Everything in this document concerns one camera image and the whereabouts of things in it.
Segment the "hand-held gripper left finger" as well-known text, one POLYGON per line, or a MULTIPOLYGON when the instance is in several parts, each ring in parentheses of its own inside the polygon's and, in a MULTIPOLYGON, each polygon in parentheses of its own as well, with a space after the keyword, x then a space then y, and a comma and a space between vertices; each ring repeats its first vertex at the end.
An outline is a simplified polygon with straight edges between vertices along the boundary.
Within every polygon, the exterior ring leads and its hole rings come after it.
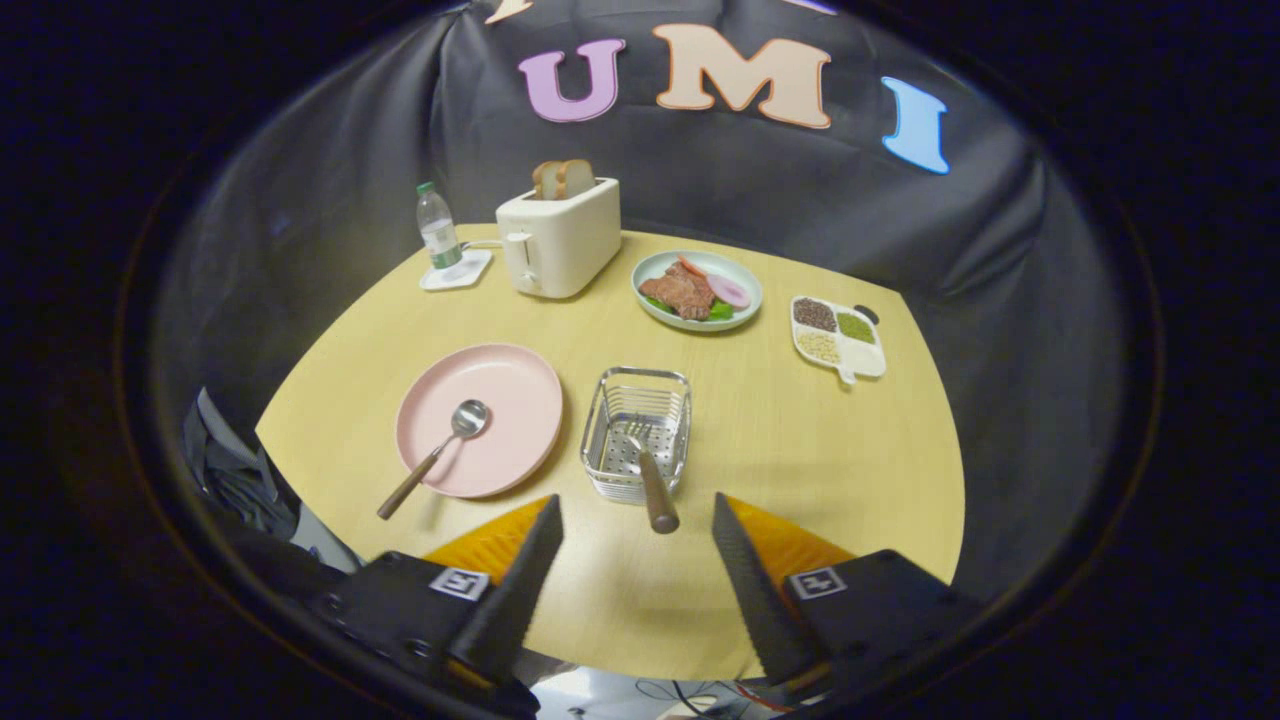
POLYGON ((425 559, 387 551, 307 609, 410 680, 486 714, 532 717, 539 701, 515 669, 564 538, 559 505, 557 495, 525 503, 425 559))

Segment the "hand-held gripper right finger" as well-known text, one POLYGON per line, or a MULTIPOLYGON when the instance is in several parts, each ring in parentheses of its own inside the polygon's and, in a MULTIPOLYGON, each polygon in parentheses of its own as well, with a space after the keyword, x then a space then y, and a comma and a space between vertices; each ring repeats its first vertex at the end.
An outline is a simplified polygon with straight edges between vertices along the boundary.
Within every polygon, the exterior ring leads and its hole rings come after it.
POLYGON ((710 533, 764 676, 788 693, 878 685, 982 610, 895 550, 855 555, 724 493, 710 533))

